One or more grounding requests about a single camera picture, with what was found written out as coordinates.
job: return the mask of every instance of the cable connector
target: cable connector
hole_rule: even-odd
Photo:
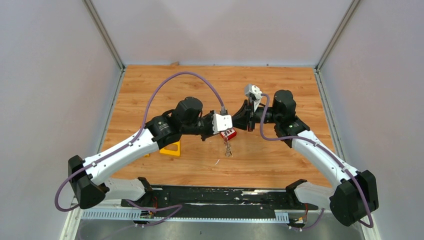
[[[249,83],[244,87],[244,95],[249,98],[249,102],[253,104],[253,111],[256,112],[261,103],[262,91],[256,85]]]
[[[221,107],[221,111],[219,111],[219,114],[220,114],[220,115],[222,115],[222,116],[224,116],[224,115],[228,115],[228,111],[227,111],[227,109],[225,108],[225,106],[222,106],[222,107]]]

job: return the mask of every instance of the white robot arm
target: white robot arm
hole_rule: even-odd
[[[247,85],[244,94],[248,100],[232,117],[233,126],[250,132],[255,129],[256,123],[261,123],[261,127],[263,124],[275,124],[278,138],[267,138],[261,132],[262,137],[269,141],[284,141],[305,156],[332,186],[323,187],[300,179],[286,187],[293,205],[308,203],[330,209],[345,226],[367,215],[365,203],[371,212],[379,207],[374,175],[368,170],[358,171],[320,142],[314,132],[296,116],[296,102],[290,91],[275,92],[270,107],[269,96],[262,94],[257,86]],[[268,102],[264,107],[259,107],[262,96],[266,96]]]
[[[91,165],[70,181],[80,208],[94,207],[103,200],[140,199],[148,187],[145,178],[123,180],[110,176],[133,161],[179,141],[182,135],[201,135],[204,141],[233,127],[230,115],[211,111],[200,116],[202,108],[203,104],[197,98],[187,97],[175,109],[147,122],[141,134],[136,132],[115,146],[85,159],[78,155],[69,159],[69,175]]]
[[[77,155],[72,157],[68,161],[69,175],[91,165],[70,181],[79,206],[88,209],[109,199],[137,201],[150,187],[146,179],[142,177],[134,180],[113,179],[110,178],[113,173],[147,154],[179,141],[184,134],[201,135],[204,141],[205,138],[232,127],[251,132],[263,117],[263,123],[275,124],[276,135],[289,137],[284,142],[313,163],[332,186],[323,187],[303,179],[298,180],[286,187],[293,205],[308,203],[331,209],[334,216],[346,226],[358,221],[366,215],[366,211],[364,205],[360,203],[357,187],[346,173],[348,170],[365,193],[369,209],[374,211],[378,208],[374,175],[369,171],[359,172],[332,153],[333,157],[343,163],[343,167],[337,164],[329,155],[330,150],[296,116],[296,102],[290,91],[277,91],[272,107],[266,106],[267,109],[260,107],[262,92],[257,86],[249,84],[244,93],[248,100],[244,101],[241,109],[233,117],[226,112],[218,114],[215,111],[200,116],[203,104],[194,97],[187,97],[180,101],[175,109],[166,111],[147,122],[141,134],[137,132],[94,156],[85,159]],[[113,153],[111,156],[96,164],[100,158],[111,153]]]

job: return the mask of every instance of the wooden floor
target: wooden floor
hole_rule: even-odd
[[[192,71],[208,79],[231,115],[246,99],[244,87],[249,83],[257,85],[271,98],[277,90],[292,91],[297,103],[297,115],[324,144],[333,149],[312,68],[133,65],[126,69],[103,150],[139,129],[154,89],[164,79],[181,71]],[[174,109],[179,101],[188,96],[200,99],[204,112],[220,109],[215,95],[203,82],[194,76],[182,75],[162,87],[152,102],[147,120]],[[272,124],[265,125],[266,136],[275,137],[273,127]],[[146,177],[151,184],[255,188],[284,188],[302,178],[314,184],[330,186],[308,160],[286,144],[263,140],[258,124],[254,132],[237,129],[237,136],[230,140],[232,157],[225,157],[225,146],[219,135],[205,142],[201,141],[200,136],[183,135],[180,142],[180,157],[155,152],[134,161],[113,177]]]

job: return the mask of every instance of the white wall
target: white wall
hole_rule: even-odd
[[[322,70],[345,155],[376,176],[383,240],[424,235],[423,13],[363,0]]]
[[[56,240],[56,189],[95,153],[119,70],[81,0],[2,1],[0,59],[0,239]]]
[[[315,65],[351,0],[93,0],[125,64]]]

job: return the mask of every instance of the red object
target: red object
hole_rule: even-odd
[[[234,138],[237,135],[237,132],[234,128],[230,128],[228,130],[222,131],[219,133],[221,135],[221,137],[224,138],[228,138],[228,140]]]

